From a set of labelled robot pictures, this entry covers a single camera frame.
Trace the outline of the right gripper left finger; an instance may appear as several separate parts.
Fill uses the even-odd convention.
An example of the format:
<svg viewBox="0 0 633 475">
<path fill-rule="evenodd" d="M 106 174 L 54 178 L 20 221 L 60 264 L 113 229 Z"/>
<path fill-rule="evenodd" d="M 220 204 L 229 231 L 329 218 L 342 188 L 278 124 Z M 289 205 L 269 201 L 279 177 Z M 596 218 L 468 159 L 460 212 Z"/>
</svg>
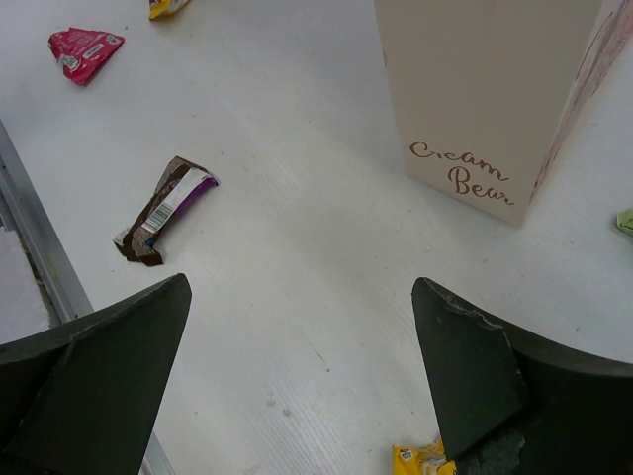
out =
<svg viewBox="0 0 633 475">
<path fill-rule="evenodd" d="M 4 474 L 137 474 L 192 300 L 178 273 L 1 347 Z"/>
</svg>

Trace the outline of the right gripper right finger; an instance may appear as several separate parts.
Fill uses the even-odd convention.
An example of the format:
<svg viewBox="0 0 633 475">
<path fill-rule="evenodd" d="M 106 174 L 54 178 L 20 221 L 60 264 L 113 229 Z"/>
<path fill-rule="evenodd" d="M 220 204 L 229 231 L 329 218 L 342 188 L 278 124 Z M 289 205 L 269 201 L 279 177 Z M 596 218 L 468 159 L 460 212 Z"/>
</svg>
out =
<svg viewBox="0 0 633 475">
<path fill-rule="evenodd" d="M 426 277 L 412 307 L 457 473 L 631 473 L 631 364 L 506 322 Z"/>
</svg>

